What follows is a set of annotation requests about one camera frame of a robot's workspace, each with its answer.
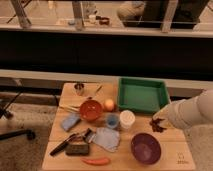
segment green plastic tray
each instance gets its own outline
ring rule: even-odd
[[[153,114],[169,103],[163,81],[120,78],[118,90],[119,109]]]

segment purple bowl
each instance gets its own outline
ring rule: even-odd
[[[161,156],[161,147],[155,137],[147,133],[135,135],[131,142],[133,156],[142,164],[154,164]]]

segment black cabinet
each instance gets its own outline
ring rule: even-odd
[[[0,31],[0,68],[212,80],[212,38]]]

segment floor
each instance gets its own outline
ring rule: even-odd
[[[9,102],[17,93],[0,92]],[[22,93],[8,110],[14,117],[0,119],[0,133],[31,129],[35,140],[22,135],[0,141],[0,171],[41,171],[51,126],[57,110],[53,95]],[[184,131],[197,171],[213,170],[213,126],[196,126]]]
[[[124,27],[116,15],[116,9],[122,2],[118,1],[95,1],[97,15],[107,16],[111,19],[112,27]],[[200,23],[196,25],[195,30],[212,31],[213,30],[213,1],[210,0],[208,6],[200,16]],[[68,21],[73,19],[72,3],[69,1],[31,1],[26,7],[25,12],[33,25],[37,26],[68,26]],[[0,2],[0,24],[8,22],[10,25],[17,25],[17,17],[10,1]]]

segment gray carpet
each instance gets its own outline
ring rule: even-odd
[[[12,120],[0,119],[0,133],[32,129],[36,139],[19,136],[0,141],[0,171],[40,171],[57,107],[53,96],[22,94],[9,110]],[[197,171],[213,170],[213,126],[184,131]]]
[[[51,104],[51,98],[42,97],[40,101],[46,99]],[[26,95],[21,95],[19,99],[26,102],[32,101],[32,98]],[[38,171],[41,169],[56,109],[57,107],[52,105],[24,103],[14,103],[9,107],[14,117],[11,120],[0,119],[0,133],[31,129],[35,131],[36,139],[29,141],[26,135],[22,135],[0,141],[0,171]]]

